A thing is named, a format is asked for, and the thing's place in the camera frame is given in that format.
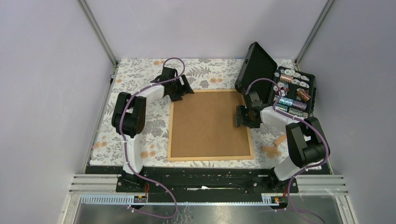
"black case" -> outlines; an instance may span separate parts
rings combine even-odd
[[[268,78],[278,83],[279,78],[275,77],[274,73],[279,72],[280,74],[281,69],[285,70],[289,68],[285,68],[282,66],[278,68],[275,60],[273,60],[271,56],[269,56],[269,54],[259,45],[259,43],[254,42],[249,46],[245,61],[243,62],[238,78],[235,81],[235,89],[242,95],[245,95],[246,89],[249,87],[249,85],[258,78]],[[286,97],[296,100],[296,92],[298,88],[308,90],[311,99],[307,102],[307,108],[304,112],[311,114],[314,107],[316,93],[316,88],[314,88],[315,76],[300,71],[296,72],[300,73],[301,75],[307,76],[310,80],[304,81],[300,78],[295,79],[306,82],[307,84],[309,84],[310,87],[304,88],[299,85],[288,83],[289,92]],[[271,82],[259,81],[251,87],[250,92],[256,91],[264,104],[268,103],[269,105],[273,105],[275,97],[275,91],[273,87],[274,85]]]

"wood piece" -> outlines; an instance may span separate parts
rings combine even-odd
[[[235,127],[236,106],[243,98],[235,90],[194,90],[171,104],[169,161],[251,160],[250,129]]]
[[[266,153],[277,153],[278,146],[261,146],[261,151]]]
[[[279,146],[283,141],[286,140],[286,135],[281,135],[278,139],[274,141],[274,145]]]

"wall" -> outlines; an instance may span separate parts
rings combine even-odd
[[[0,3],[1,223],[54,224],[112,66],[77,1]]]
[[[117,58],[295,58],[326,0],[89,0]]]
[[[395,223],[396,2],[337,1],[301,63],[360,223]]]

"floral tablecloth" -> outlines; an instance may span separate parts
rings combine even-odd
[[[99,134],[92,146],[90,165],[122,166],[123,153],[121,138],[111,125],[115,102],[120,92],[135,93],[147,86],[161,74],[165,59],[122,59],[111,95],[102,119]],[[192,89],[233,89],[242,67],[243,59],[183,59],[185,74]],[[292,60],[276,60],[279,66],[293,68]],[[168,67],[182,70],[182,64],[170,60]],[[262,124],[251,129],[255,147],[254,160],[237,161],[168,161],[168,135],[170,119],[170,99],[158,99],[146,108],[146,124],[142,132],[141,157],[145,166],[155,167],[215,167],[215,168],[271,168],[287,156],[287,143],[283,142],[278,154],[264,153],[261,146],[272,145],[281,132]]]

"robotic arm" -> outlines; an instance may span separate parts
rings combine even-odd
[[[176,69],[164,67],[162,74],[157,76],[152,83],[160,83],[176,77]],[[150,104],[158,98],[169,95],[172,102],[182,100],[182,96],[185,94],[193,94],[194,91],[191,89],[185,75],[180,78],[159,84],[149,88],[146,91],[139,93],[132,99],[128,109],[133,108],[132,113],[126,113],[122,122],[122,132],[127,138],[127,154],[131,167],[139,173],[143,168],[143,162],[140,158],[140,138],[141,132],[144,128],[146,121],[146,105]],[[126,92],[119,93],[117,102],[115,104],[112,126],[115,127],[116,132],[120,134],[120,120],[122,113],[128,101],[131,99],[131,94]],[[128,174],[133,174],[132,170],[127,165],[126,155],[124,155],[124,166],[123,170]]]
[[[259,128],[260,124],[264,123],[283,131],[287,136],[289,156],[281,164],[271,169],[269,186],[275,187],[290,179],[309,164],[320,162],[325,158],[324,143],[306,124],[275,112],[272,106],[263,104],[257,92],[244,95],[244,99],[246,106],[237,106],[235,124],[237,127],[243,125]],[[324,137],[317,118],[309,117],[305,121]]]

